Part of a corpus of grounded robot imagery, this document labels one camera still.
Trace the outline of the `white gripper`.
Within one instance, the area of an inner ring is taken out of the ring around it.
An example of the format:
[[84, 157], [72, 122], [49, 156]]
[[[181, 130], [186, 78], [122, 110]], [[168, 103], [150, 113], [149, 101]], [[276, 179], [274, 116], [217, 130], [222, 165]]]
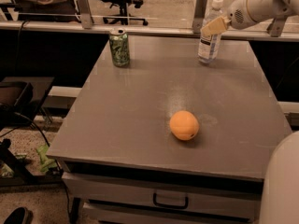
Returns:
[[235, 29], [245, 29], [257, 23], [254, 12], [257, 0], [235, 0], [227, 9], [226, 16], [208, 22], [201, 28], [201, 34], [218, 35], [226, 32], [231, 24]]

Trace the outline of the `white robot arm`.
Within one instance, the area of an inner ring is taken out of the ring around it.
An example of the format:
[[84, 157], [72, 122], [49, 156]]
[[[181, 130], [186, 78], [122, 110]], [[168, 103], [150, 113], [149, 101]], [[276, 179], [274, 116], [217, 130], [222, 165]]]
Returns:
[[[269, 19], [299, 14], [299, 0], [235, 0], [227, 15], [205, 23], [203, 35], [229, 27], [245, 29]], [[299, 224], [299, 132], [283, 139], [274, 150], [263, 183], [259, 224]]]

